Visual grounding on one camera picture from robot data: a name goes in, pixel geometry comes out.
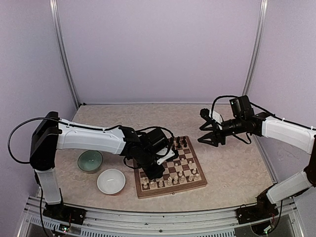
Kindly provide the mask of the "wooden chess board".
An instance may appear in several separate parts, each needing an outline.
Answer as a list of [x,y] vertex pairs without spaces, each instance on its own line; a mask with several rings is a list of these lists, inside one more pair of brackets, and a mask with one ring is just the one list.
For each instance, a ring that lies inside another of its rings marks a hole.
[[[163,195],[169,195],[184,191],[190,191],[198,188],[203,188],[207,185],[207,180],[204,175],[204,172],[201,168],[200,162],[196,156],[196,153],[193,149],[193,146],[191,144],[191,141],[188,137],[188,149],[178,150],[178,158],[175,158],[170,161],[165,161],[162,163],[163,167],[165,168],[165,171],[163,173],[163,176],[158,179],[149,180],[148,179],[148,188],[146,190],[142,189],[142,178],[147,177],[143,169],[135,169],[134,170],[134,177],[135,177],[135,185],[136,185],[136,191],[137,196],[139,199],[142,198],[153,198],[153,197],[159,197]],[[182,165],[180,160],[181,158],[184,158],[184,164]],[[188,181],[188,177],[192,174],[192,170],[196,168],[199,173],[199,179],[198,180],[192,180],[191,182]],[[179,172],[183,172],[186,177],[186,181],[183,184],[180,184],[179,182]],[[178,184],[174,185],[172,183],[171,186],[167,186],[167,179],[169,176],[172,178],[174,176],[178,176]],[[163,187],[159,187],[158,183],[162,180],[164,182]],[[155,187],[152,189],[150,187],[150,182],[155,182]]]

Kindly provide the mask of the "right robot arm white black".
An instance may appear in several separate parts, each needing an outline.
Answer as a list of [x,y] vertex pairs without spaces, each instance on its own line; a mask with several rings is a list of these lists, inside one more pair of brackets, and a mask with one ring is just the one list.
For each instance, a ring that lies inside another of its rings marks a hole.
[[309,158],[306,166],[270,188],[257,197],[257,204],[252,214],[257,219],[268,215],[272,207],[289,197],[299,196],[316,185],[316,129],[280,118],[276,114],[251,102],[248,96],[228,95],[233,118],[223,120],[215,111],[215,106],[200,111],[200,117],[205,123],[200,127],[206,134],[201,136],[200,143],[214,147],[225,145],[229,136],[238,138],[239,134],[247,137],[255,135],[271,139],[277,145],[284,143],[286,148],[295,149],[304,157]]

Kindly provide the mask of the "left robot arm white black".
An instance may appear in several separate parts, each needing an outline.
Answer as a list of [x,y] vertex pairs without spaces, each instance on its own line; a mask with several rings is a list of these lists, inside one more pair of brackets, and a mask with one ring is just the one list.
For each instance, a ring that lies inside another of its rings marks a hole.
[[167,138],[166,128],[151,126],[135,130],[115,125],[99,127],[68,121],[59,117],[58,112],[49,112],[45,117],[29,119],[17,125],[9,134],[7,148],[10,155],[11,139],[20,127],[40,121],[31,137],[30,158],[27,162],[34,169],[50,212],[63,220],[69,215],[69,208],[62,202],[57,184],[55,155],[57,150],[79,149],[102,151],[133,159],[152,180],[162,177],[162,163],[176,157],[173,143]]

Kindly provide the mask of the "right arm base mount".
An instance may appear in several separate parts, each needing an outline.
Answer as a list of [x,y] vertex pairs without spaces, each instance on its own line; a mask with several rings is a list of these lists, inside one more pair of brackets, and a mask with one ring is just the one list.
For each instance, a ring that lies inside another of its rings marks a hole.
[[270,209],[260,208],[259,205],[243,206],[236,210],[238,223],[246,224],[277,216],[279,214],[276,205]]

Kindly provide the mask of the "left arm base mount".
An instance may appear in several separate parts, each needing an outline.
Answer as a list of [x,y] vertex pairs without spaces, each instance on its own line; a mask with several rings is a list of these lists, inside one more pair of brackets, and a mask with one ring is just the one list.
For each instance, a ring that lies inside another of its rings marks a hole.
[[71,206],[50,207],[46,206],[43,211],[45,217],[55,219],[69,224],[83,225],[86,210]]

